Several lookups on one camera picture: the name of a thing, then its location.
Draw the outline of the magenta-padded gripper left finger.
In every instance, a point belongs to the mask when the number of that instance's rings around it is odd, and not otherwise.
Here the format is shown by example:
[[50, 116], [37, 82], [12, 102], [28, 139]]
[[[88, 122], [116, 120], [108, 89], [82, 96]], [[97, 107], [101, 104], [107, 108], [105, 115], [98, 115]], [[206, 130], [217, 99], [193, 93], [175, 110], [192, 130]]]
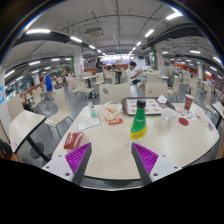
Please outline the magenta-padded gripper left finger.
[[91, 144], [87, 143], [66, 155], [58, 155], [51, 159], [42, 169], [80, 185], [91, 153]]

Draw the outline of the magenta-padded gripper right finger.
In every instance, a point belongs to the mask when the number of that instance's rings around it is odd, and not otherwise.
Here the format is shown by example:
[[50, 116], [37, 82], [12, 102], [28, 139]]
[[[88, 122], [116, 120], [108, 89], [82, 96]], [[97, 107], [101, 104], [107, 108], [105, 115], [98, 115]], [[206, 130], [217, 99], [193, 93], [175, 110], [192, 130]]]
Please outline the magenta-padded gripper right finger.
[[137, 143], [132, 144], [131, 153], [143, 185], [181, 170], [181, 167], [175, 164], [167, 155], [158, 155]]

